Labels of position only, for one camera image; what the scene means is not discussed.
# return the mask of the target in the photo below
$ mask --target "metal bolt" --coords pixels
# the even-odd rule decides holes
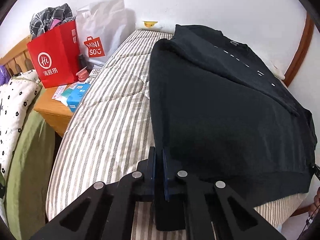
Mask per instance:
[[[140,178],[142,176],[142,173],[140,171],[135,171],[132,173],[132,177],[135,179]]]
[[[98,182],[96,182],[95,184],[93,184],[93,187],[94,187],[95,189],[101,189],[101,188],[103,188],[103,186],[104,186],[104,184],[103,184],[103,182],[101,182],[101,181],[98,181]]]
[[[216,186],[218,188],[224,188],[226,186],[226,184],[223,181],[219,180],[216,182]]]
[[[186,171],[178,171],[178,176],[179,176],[179,177],[184,178],[184,177],[186,177],[187,175],[188,175],[188,173],[187,173]]]

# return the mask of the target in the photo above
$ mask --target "striped bedding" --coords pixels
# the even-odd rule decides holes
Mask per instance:
[[[49,221],[96,181],[113,183],[135,171],[154,145],[149,107],[149,59],[153,45],[172,34],[136,30],[108,60],[84,96],[63,137],[49,183]],[[274,227],[305,194],[256,207]],[[184,231],[159,232],[150,203],[137,203],[132,239],[185,239]]]

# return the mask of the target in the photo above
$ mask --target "blue package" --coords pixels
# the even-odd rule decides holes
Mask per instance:
[[[87,92],[90,84],[78,84],[77,87],[71,92],[70,96],[67,99],[68,107],[71,112],[75,112],[81,99]]]

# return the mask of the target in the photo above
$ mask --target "wooden table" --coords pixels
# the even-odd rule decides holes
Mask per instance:
[[[57,87],[47,88],[34,106],[45,121],[63,137],[73,113],[60,101],[52,99]]]

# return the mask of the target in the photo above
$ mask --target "red shopping bag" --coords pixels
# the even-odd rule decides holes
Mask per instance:
[[[77,81],[79,45],[76,22],[54,27],[27,44],[32,63],[45,88]]]
[[[84,44],[88,47],[88,57],[105,56],[100,37],[92,38],[92,36],[89,36]]]

